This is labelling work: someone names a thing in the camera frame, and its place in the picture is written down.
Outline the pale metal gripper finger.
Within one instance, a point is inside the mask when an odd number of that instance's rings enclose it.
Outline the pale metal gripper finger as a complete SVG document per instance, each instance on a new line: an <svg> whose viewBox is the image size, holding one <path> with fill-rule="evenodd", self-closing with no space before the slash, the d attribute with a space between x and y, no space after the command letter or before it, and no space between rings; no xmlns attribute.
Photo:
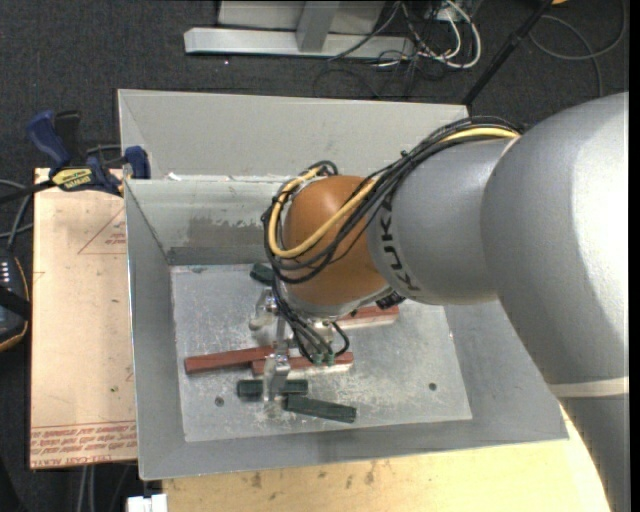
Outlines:
<svg viewBox="0 0 640 512"><path fill-rule="evenodd" d="M267 417L274 417L277 413L277 403L272 395L272 384L277 369L277 361L275 355L270 355L265 360L263 374L263 404Z"/></svg>
<svg viewBox="0 0 640 512"><path fill-rule="evenodd" d="M290 372L289 349L286 344L277 344L274 354L273 399L282 393Z"/></svg>

